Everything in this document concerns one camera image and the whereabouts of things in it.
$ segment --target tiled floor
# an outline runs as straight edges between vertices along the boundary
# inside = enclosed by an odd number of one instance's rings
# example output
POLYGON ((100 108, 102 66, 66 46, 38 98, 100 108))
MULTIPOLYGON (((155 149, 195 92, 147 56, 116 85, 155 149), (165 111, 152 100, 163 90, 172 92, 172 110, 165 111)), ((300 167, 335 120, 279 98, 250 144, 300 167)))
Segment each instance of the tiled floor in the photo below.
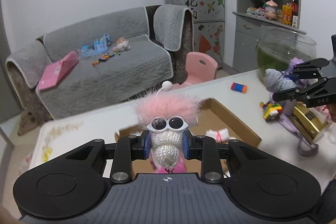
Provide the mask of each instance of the tiled floor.
POLYGON ((222 69, 219 69, 216 74, 216 79, 230 76, 226 71, 223 71, 222 69))
MULTIPOLYGON (((216 79, 226 76, 229 76, 227 72, 218 70, 216 79)), ((6 176, 2 204, 16 218, 20 218, 21 214, 19 213, 13 198, 13 185, 19 177, 22 160, 34 149, 40 131, 40 127, 38 127, 23 136, 17 135, 20 119, 21 115, 18 115, 0 124, 5 134, 15 145, 6 176)))

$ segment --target white table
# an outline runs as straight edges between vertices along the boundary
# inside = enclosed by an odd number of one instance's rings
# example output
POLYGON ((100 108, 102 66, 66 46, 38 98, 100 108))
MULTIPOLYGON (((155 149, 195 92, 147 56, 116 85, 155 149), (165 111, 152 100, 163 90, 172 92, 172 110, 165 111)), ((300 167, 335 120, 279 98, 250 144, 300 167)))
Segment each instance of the white table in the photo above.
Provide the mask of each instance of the white table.
MULTIPOLYGON (((211 82, 179 89, 197 95, 200 99, 213 97, 231 110, 261 138, 259 149, 274 155, 288 163, 311 173, 320 183, 322 190, 336 173, 336 146, 328 142, 324 136, 318 140, 320 151, 317 155, 303 158, 296 150, 298 139, 287 132, 278 123, 266 123, 259 107, 261 101, 267 102, 269 94, 257 77, 257 71, 241 73, 217 79, 211 82), (248 86, 247 93, 242 94, 230 90, 232 82, 248 86)), ((133 112, 134 101, 121 103, 65 119, 47 122, 40 130, 30 168, 42 164, 42 147, 52 128, 66 125, 78 125, 77 130, 63 132, 50 143, 53 151, 49 159, 68 152, 92 139, 104 139, 105 143, 115 142, 114 133, 137 123, 133 112)), ((104 177, 109 177, 112 161, 108 160, 104 177)))

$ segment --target colorful toy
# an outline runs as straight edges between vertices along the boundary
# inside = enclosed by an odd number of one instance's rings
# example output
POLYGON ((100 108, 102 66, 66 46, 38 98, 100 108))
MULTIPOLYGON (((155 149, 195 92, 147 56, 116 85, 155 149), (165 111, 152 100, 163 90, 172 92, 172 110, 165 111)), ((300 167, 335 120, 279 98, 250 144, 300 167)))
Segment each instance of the colorful toy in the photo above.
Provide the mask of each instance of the colorful toy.
POLYGON ((151 156, 157 173, 184 172, 182 133, 197 124, 200 102, 183 93, 170 92, 169 81, 156 93, 137 101, 139 124, 151 134, 151 156))
POLYGON ((76 51, 69 52, 58 62, 47 65, 38 83, 39 90, 56 86, 62 78, 69 73, 78 63, 76 51))
POLYGON ((117 55, 120 55, 118 52, 113 53, 113 54, 111 54, 111 55, 110 55, 108 52, 107 52, 107 53, 104 53, 104 55, 103 55, 101 58, 99 58, 97 61, 94 61, 94 62, 92 63, 92 66, 95 67, 95 66, 97 66, 100 62, 106 62, 108 59, 114 57, 116 54, 117 54, 117 55))
POLYGON ((238 83, 233 82, 231 86, 231 90, 238 91, 241 93, 246 93, 247 85, 238 84, 238 83))
POLYGON ((274 104, 271 101, 267 102, 266 104, 260 102, 260 107, 264 110, 263 118, 266 122, 277 119, 283 112, 280 104, 274 104))
POLYGON ((111 46, 111 40, 109 34, 104 34, 100 40, 96 39, 92 43, 81 47, 81 55, 83 57, 91 57, 96 54, 101 54, 108 51, 108 47, 111 46))
POLYGON ((121 37, 117 40, 117 45, 112 48, 112 51, 118 51, 118 52, 123 52, 123 51, 129 51, 131 49, 128 40, 125 38, 121 37))

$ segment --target white sunglasses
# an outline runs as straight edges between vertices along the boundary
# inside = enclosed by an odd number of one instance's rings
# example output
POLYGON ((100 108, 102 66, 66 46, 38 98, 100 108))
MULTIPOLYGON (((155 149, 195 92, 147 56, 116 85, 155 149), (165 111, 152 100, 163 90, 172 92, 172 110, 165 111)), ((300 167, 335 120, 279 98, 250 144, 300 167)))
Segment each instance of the white sunglasses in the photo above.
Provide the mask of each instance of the white sunglasses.
POLYGON ((182 131, 188 127, 188 124, 180 116, 174 116, 169 120, 162 117, 155 117, 147 126, 149 131, 161 133, 170 129, 172 131, 182 131))

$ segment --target stuffed toy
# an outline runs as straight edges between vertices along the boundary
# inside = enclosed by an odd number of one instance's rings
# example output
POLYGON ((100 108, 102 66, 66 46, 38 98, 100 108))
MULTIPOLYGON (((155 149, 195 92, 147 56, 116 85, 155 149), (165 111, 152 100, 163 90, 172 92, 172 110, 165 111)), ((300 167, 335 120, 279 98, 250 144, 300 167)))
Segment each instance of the stuffed toy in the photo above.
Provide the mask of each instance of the stuffed toy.
POLYGON ((117 45, 112 48, 112 51, 114 52, 123 52, 123 51, 129 51, 131 49, 128 40, 121 37, 117 40, 117 45))
POLYGON ((139 124, 151 134, 152 166, 156 173, 185 172, 182 133, 197 124, 200 101, 171 92, 169 81, 156 93, 141 98, 135 107, 139 124))

